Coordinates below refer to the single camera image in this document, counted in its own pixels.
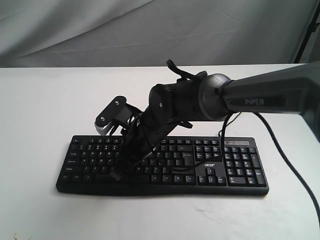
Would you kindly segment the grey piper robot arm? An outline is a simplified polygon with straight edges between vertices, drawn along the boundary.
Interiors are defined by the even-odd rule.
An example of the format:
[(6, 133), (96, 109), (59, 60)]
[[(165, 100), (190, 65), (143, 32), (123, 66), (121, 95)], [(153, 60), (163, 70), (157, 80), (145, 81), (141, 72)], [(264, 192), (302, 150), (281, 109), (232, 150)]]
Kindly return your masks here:
[(169, 68), (180, 75), (176, 83), (157, 84), (149, 92), (144, 111), (129, 109), (129, 118), (115, 115), (124, 126), (120, 160), (111, 177), (119, 181), (139, 161), (151, 154), (175, 127), (191, 122), (226, 122), (232, 114), (297, 114), (312, 133), (320, 135), (320, 64), (291, 67), (243, 79), (224, 74), (196, 75)]

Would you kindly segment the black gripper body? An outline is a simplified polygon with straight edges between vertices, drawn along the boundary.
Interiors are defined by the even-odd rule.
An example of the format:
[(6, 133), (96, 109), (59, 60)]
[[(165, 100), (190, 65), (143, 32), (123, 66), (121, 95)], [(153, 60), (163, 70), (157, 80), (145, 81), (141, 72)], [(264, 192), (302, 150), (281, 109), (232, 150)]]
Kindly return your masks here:
[(129, 119), (129, 127), (121, 130), (121, 160), (128, 165), (150, 156), (161, 140), (178, 125), (174, 118), (160, 124), (153, 118), (144, 119), (142, 113), (133, 114)]

